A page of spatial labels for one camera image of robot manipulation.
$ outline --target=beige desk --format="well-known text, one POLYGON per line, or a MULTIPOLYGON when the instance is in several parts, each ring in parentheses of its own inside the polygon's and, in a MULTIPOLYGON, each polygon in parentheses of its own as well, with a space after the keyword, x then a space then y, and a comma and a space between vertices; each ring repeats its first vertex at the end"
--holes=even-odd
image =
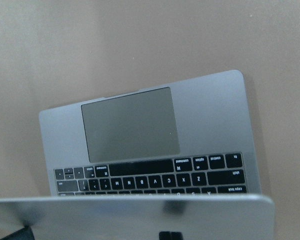
POLYGON ((49 195, 39 111, 230 69, 276 238, 300 239, 300 1, 0 1, 0 197, 49 195))

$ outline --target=open laptop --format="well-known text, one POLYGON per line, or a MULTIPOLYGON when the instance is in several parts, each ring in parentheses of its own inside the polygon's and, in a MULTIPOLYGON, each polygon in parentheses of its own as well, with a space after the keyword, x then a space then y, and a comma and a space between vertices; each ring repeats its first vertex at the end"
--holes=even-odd
POLYGON ((47 109, 39 121, 53 196, 261 192, 238 70, 47 109))
POLYGON ((0 229, 35 240, 272 240, 274 215, 254 194, 0 199, 0 229))

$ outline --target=shift key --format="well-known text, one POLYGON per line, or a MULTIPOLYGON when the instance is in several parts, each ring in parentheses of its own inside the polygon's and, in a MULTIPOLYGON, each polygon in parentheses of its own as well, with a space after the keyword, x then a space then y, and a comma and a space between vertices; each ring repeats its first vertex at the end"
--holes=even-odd
POLYGON ((210 171, 207 173, 209 185, 244 184, 243 170, 210 171))
POLYGON ((78 191, 78 184, 76 180, 73 181, 57 181, 58 192, 76 192, 78 191))

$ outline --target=laptop keyboard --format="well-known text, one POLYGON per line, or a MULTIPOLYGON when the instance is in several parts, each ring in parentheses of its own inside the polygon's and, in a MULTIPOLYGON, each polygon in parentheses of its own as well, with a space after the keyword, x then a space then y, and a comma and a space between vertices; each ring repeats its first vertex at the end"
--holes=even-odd
POLYGON ((239 152, 55 169, 59 196, 247 193, 239 152))

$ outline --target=silver laptop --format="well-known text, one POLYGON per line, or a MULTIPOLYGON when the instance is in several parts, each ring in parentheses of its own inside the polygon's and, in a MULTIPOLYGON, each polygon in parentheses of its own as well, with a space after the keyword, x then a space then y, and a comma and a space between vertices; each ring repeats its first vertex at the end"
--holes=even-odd
POLYGON ((274 215, 253 194, 0 199, 0 228, 36 240, 272 240, 274 215))
POLYGON ((261 192, 238 70, 44 110, 39 121, 53 196, 261 192))

